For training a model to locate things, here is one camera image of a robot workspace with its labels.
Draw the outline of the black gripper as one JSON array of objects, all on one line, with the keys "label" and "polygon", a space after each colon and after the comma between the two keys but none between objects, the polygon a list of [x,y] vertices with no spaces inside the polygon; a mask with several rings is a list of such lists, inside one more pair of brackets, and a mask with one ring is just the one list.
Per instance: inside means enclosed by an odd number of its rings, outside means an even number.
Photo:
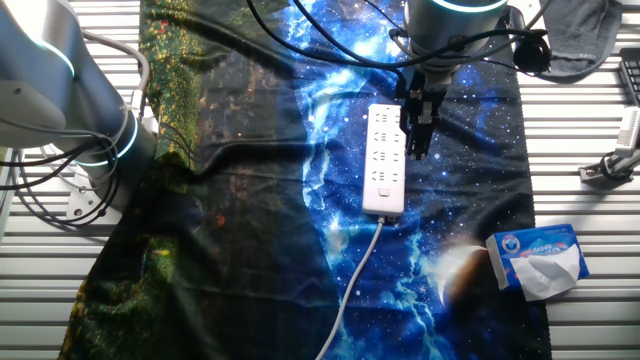
[{"label": "black gripper", "polygon": [[451,84],[451,73],[405,67],[402,75],[396,98],[401,101],[400,125],[407,126],[406,153],[413,160],[422,160],[441,122],[439,108]]}]

